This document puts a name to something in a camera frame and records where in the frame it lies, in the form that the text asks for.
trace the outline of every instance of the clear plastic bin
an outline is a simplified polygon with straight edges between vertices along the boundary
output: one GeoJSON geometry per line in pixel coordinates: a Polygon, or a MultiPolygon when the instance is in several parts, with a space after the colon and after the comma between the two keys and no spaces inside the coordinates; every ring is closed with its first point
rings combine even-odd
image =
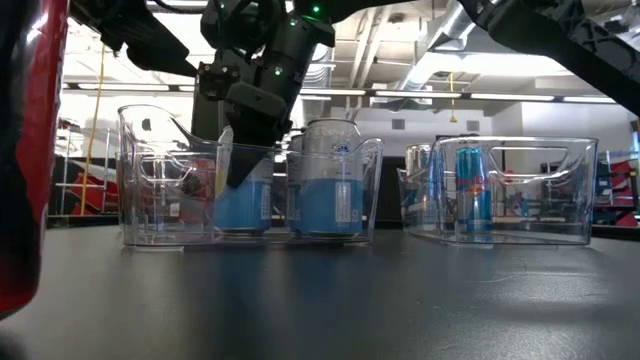
{"type": "Polygon", "coordinates": [[[125,245],[372,240],[382,140],[364,141],[348,155],[303,154],[204,141],[188,134],[171,114],[152,106],[123,107],[119,113],[118,178],[125,245]],[[259,165],[240,184],[230,185],[231,159],[236,156],[255,159],[259,165]],[[274,174],[274,160],[287,168],[286,173],[274,174]],[[291,161],[302,166],[284,164],[291,161]],[[325,181],[317,176],[307,181],[305,168],[316,174],[326,170],[321,179],[325,181]],[[302,171],[295,184],[289,181],[294,171],[302,171]]]}
{"type": "Polygon", "coordinates": [[[405,231],[472,244],[589,244],[597,140],[462,137],[399,172],[405,231]]]}

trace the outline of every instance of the gray table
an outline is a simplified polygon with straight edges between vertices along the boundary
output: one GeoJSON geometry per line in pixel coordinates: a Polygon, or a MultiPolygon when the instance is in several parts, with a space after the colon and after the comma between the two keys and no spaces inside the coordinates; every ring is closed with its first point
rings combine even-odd
{"type": "Polygon", "coordinates": [[[640,244],[122,251],[47,233],[0,359],[639,359],[640,244]]]}

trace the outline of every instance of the ceiling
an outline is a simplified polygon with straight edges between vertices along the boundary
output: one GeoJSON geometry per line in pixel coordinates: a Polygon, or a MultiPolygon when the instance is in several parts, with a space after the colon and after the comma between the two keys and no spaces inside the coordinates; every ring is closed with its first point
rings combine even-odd
{"type": "MultiPolygon", "coordinates": [[[[584,1],[594,16],[602,16],[603,13],[611,11],[616,6],[616,8],[620,8],[622,0],[584,1]]],[[[366,41],[364,44],[367,47],[360,66],[358,66],[359,72],[356,78],[363,76],[368,52],[375,51],[370,72],[364,76],[364,87],[371,87],[373,84],[393,84],[407,76],[413,64],[420,58],[420,56],[416,56],[416,49],[419,48],[417,45],[420,44],[420,41],[428,35],[428,23],[445,14],[446,5],[446,0],[413,1],[393,5],[388,10],[390,21],[381,19],[384,11],[378,9],[369,38],[362,39],[363,42],[366,41]],[[379,32],[380,43],[379,47],[375,49],[377,32],[379,32]]],[[[356,59],[361,40],[360,35],[366,32],[364,27],[367,23],[367,14],[371,14],[371,12],[363,10],[336,24],[336,47],[330,52],[330,60],[313,65],[315,67],[331,67],[329,84],[332,88],[344,88],[349,85],[354,59],[356,59]]],[[[192,64],[197,66],[199,62],[213,61],[215,50],[210,48],[200,35],[199,15],[158,12],[156,17],[190,49],[191,55],[188,60],[192,64]]],[[[492,52],[494,48],[499,47],[479,29],[474,30],[472,35],[470,35],[469,41],[482,38],[482,41],[488,44],[483,45],[487,52],[492,52]]],[[[70,20],[63,80],[75,83],[98,82],[101,49],[102,44],[97,34],[70,20]]],[[[490,62],[497,65],[496,61],[498,60],[487,60],[485,63],[490,62]]],[[[442,68],[437,69],[438,71],[430,74],[426,85],[441,91],[449,91],[453,86],[456,91],[489,93],[597,94],[597,91],[588,84],[568,73],[558,64],[555,64],[556,68],[549,74],[538,75],[526,71],[532,68],[531,65],[526,64],[522,68],[513,65],[515,67],[506,74],[501,74],[496,70],[487,71],[487,69],[478,66],[454,68],[449,66],[450,64],[451,62],[447,62],[442,65],[442,68]]],[[[494,66],[494,69],[496,68],[501,70],[505,69],[505,66],[494,66]]],[[[118,56],[110,50],[107,50],[105,56],[104,72],[104,80],[109,83],[193,84],[193,79],[190,78],[140,70],[126,58],[124,53],[118,56]]],[[[334,103],[340,104],[340,100],[335,100],[334,103]]],[[[447,107],[450,106],[450,101],[434,100],[433,106],[436,108],[447,107]]],[[[462,106],[487,109],[491,108],[492,104],[484,101],[467,101],[462,106]]]]}

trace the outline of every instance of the plastic bin handle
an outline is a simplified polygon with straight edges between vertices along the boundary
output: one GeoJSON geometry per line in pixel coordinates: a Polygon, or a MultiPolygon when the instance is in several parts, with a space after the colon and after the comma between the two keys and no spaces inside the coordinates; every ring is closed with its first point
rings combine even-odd
{"type": "Polygon", "coordinates": [[[509,180],[549,180],[549,179],[556,179],[556,178],[561,178],[566,176],[567,174],[569,174],[571,171],[573,171],[578,164],[580,163],[580,160],[584,157],[584,154],[581,153],[578,157],[576,157],[576,159],[572,159],[570,156],[571,152],[569,151],[568,148],[566,147],[562,147],[562,146],[495,146],[492,147],[491,150],[489,151],[489,157],[491,158],[491,162],[493,163],[493,168],[495,169],[495,174],[498,175],[498,177],[502,178],[502,179],[509,179],[509,180]],[[504,173],[502,170],[500,170],[500,166],[498,165],[498,161],[496,160],[496,158],[493,155],[494,150],[499,150],[499,151],[512,151],[512,150],[517,150],[517,151],[541,151],[541,150],[545,150],[545,151],[557,151],[557,152],[563,152],[564,153],[564,157],[562,158],[562,161],[560,161],[560,164],[558,165],[558,168],[554,171],[554,172],[549,172],[546,174],[542,174],[542,173],[536,173],[536,174],[507,174],[504,173]]]}

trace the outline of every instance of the transparent storage bin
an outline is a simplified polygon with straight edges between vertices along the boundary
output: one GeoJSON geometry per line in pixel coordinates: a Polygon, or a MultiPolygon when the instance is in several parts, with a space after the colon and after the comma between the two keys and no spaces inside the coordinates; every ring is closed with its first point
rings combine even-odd
{"type": "Polygon", "coordinates": [[[204,141],[153,106],[127,106],[119,113],[125,245],[366,243],[373,238],[380,139],[366,140],[347,155],[299,153],[204,141]],[[259,161],[239,186],[227,182],[232,157],[259,161]],[[284,163],[282,173],[274,174],[274,162],[284,163]],[[326,170],[326,181],[307,181],[307,167],[315,174],[326,170]]]}
{"type": "Polygon", "coordinates": [[[403,225],[469,244],[590,242],[597,140],[461,137],[399,172],[403,225]]]}

